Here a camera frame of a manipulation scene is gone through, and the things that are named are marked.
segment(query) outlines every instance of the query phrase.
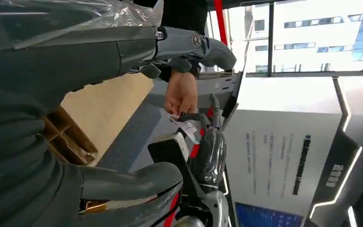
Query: display screen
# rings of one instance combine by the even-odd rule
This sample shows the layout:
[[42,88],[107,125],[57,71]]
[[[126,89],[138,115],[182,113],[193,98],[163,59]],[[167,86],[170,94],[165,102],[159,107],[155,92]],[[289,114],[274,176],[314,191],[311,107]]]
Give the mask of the display screen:
[[240,227],[300,227],[302,217],[277,210],[236,203]]

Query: led light strip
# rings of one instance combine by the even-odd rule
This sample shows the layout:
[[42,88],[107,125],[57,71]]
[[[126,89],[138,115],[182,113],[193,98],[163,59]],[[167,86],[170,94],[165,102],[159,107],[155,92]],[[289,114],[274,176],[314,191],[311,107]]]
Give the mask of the led light strip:
[[357,227],[357,221],[355,220],[355,214],[352,206],[348,208],[347,213],[348,213],[348,220],[350,221],[350,226]]
[[[348,105],[348,101],[347,101],[347,98],[346,98],[346,94],[344,92],[341,92],[341,95],[342,95],[342,98],[343,98],[343,102],[346,106],[346,111],[347,111],[347,117],[346,117],[346,121],[344,122],[343,124],[343,128],[342,128],[342,131],[345,132],[346,129],[347,129],[347,126],[348,126],[348,122],[350,121],[351,119],[351,110],[350,110],[350,107]],[[313,214],[314,214],[314,211],[315,211],[315,208],[317,207],[320,207],[320,206],[326,206],[326,205],[332,205],[332,204],[335,204],[337,199],[339,198],[340,196],[340,193],[342,192],[343,188],[344,188],[344,185],[346,184],[347,180],[348,180],[348,177],[350,176],[351,174],[351,171],[353,170],[354,168],[354,165],[355,163],[357,162],[357,159],[358,157],[360,156],[361,154],[361,151],[363,150],[363,148],[360,146],[354,156],[354,159],[347,171],[347,174],[345,175],[344,179],[343,179],[343,182],[342,184],[340,185],[340,188],[339,188],[339,191],[337,192],[334,200],[332,201],[329,201],[329,202],[321,202],[321,203],[316,203],[314,204],[313,208],[312,208],[312,211],[311,211],[311,214],[310,214],[310,219],[312,218]]]
[[347,101],[347,97],[346,97],[346,94],[344,92],[341,92],[341,95],[342,95],[342,98],[343,98],[343,103],[345,104],[346,106],[346,111],[347,111],[347,117],[346,117],[346,121],[345,123],[343,124],[343,128],[342,128],[342,131],[345,132],[346,129],[347,129],[347,126],[348,126],[348,122],[350,121],[351,119],[351,110],[350,110],[350,107],[348,105],[348,101]]
[[223,171],[223,183],[225,183],[225,190],[226,190],[226,192],[223,193],[223,195],[227,195],[229,194],[229,189],[227,189],[226,174],[224,171]]

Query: glass wall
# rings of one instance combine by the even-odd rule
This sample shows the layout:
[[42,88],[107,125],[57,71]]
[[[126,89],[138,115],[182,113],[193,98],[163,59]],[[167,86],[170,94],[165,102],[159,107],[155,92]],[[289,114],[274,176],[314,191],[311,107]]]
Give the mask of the glass wall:
[[[246,72],[259,73],[363,70],[363,0],[271,4],[224,10],[236,71],[244,65]],[[216,13],[208,15],[209,36],[220,39]]]

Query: paper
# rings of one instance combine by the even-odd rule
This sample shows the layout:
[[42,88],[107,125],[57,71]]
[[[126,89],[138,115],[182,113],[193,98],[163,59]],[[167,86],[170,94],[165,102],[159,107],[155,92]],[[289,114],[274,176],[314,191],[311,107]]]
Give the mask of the paper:
[[168,115],[169,119],[181,128],[185,134],[191,139],[194,144],[199,144],[199,138],[196,137],[197,129],[190,122],[177,122],[174,120],[174,116]]

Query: logo badge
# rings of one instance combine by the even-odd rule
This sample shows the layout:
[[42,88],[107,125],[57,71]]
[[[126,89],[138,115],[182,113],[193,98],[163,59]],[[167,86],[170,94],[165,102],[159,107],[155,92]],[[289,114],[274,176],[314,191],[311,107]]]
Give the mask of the logo badge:
[[193,43],[193,46],[195,48],[198,48],[199,46],[201,46],[201,36],[197,33],[194,33],[191,36],[191,42]]

